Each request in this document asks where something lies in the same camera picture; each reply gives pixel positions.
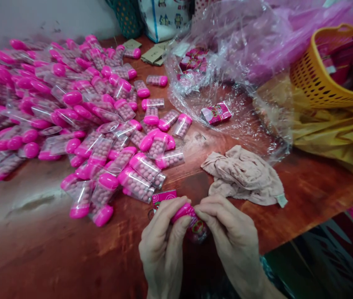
white wall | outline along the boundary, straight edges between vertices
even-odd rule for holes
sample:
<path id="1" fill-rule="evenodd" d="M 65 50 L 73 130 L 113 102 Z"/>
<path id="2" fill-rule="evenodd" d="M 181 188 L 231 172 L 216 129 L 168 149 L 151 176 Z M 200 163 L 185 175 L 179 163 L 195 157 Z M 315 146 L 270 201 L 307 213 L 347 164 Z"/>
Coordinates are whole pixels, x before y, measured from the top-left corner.
<path id="1" fill-rule="evenodd" d="M 0 47 L 10 39 L 106 39 L 121 33 L 105 0 L 0 0 Z"/>

brown table surface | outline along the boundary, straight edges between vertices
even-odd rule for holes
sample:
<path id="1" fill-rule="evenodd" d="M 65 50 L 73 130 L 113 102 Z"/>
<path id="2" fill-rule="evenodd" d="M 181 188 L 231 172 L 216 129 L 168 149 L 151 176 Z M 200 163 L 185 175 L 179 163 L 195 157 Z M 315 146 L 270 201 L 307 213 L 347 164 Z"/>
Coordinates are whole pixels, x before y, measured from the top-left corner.
<path id="1" fill-rule="evenodd" d="M 143 44 L 142 53 L 153 45 L 146 37 L 137 40 Z M 109 47 L 114 41 L 103 44 Z M 125 61 L 137 70 L 137 79 L 165 74 L 164 67 Z M 151 94 L 167 98 L 166 88 L 153 87 Z M 160 116 L 171 108 L 167 101 Z M 141 120 L 141 107 L 137 114 Z M 178 195 L 199 203 L 213 181 L 200 164 L 212 151 L 224 153 L 239 143 L 244 145 L 244 140 L 193 124 L 184 142 L 178 143 L 186 163 L 165 171 L 163 190 L 177 189 Z M 231 200 L 254 220 L 261 254 L 353 206 L 353 175 L 332 160 L 294 149 L 275 169 L 289 201 L 284 209 Z M 73 171 L 66 158 L 34 159 L 0 182 L 0 298 L 145 297 L 138 244 L 151 204 L 119 195 L 105 227 L 97 228 L 88 218 L 71 220 L 71 199 L 59 184 Z M 222 274 L 212 237 L 202 245 L 184 243 L 184 291 L 215 282 Z"/>

pile of candy capsules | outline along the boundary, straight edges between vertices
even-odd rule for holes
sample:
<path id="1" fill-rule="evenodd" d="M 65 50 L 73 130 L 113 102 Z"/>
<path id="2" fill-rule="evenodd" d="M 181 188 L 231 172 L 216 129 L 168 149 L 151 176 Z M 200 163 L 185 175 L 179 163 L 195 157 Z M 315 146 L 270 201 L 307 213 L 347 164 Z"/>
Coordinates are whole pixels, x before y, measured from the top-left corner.
<path id="1" fill-rule="evenodd" d="M 168 78 L 132 85 L 137 73 L 123 58 L 139 59 L 140 50 L 104 49 L 93 35 L 82 45 L 10 45 L 0 50 L 0 181 L 27 159 L 68 155 L 76 170 L 61 188 L 73 199 L 71 218 L 104 225 L 118 190 L 150 203 L 166 179 L 162 170 L 184 163 L 172 135 L 183 138 L 192 123 L 175 110 L 159 118 L 164 99 L 149 98 L 147 85 L 166 86 Z M 141 122 L 134 120 L 138 98 Z"/>

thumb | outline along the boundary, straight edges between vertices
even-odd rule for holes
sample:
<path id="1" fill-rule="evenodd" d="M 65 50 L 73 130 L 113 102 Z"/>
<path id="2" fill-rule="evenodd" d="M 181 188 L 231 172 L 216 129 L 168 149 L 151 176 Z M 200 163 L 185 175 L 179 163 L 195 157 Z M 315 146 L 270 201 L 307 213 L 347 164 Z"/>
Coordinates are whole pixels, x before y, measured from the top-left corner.
<path id="1" fill-rule="evenodd" d="M 183 216 L 174 223 L 168 239 L 167 256 L 176 257 L 179 251 L 182 252 L 183 238 L 191 220 L 190 216 Z"/>
<path id="2" fill-rule="evenodd" d="M 197 208 L 195 208 L 195 212 L 197 216 L 200 217 L 203 221 L 205 221 L 205 223 L 208 225 L 209 229 L 214 235 L 215 243 L 226 244 L 226 242 L 229 242 L 228 237 L 226 236 L 225 231 L 218 219 L 216 219 L 214 216 L 210 216 L 207 213 L 200 211 Z"/>

beige cloth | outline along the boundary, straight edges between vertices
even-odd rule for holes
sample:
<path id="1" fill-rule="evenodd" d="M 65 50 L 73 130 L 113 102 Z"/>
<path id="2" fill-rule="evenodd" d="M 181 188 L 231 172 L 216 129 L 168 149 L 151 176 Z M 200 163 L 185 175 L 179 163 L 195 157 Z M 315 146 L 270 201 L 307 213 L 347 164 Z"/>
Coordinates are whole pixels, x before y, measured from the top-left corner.
<path id="1" fill-rule="evenodd" d="M 201 167 L 214 176 L 208 194 L 246 199 L 268 206 L 287 203 L 276 171 L 258 155 L 236 145 L 226 156 L 212 152 Z"/>

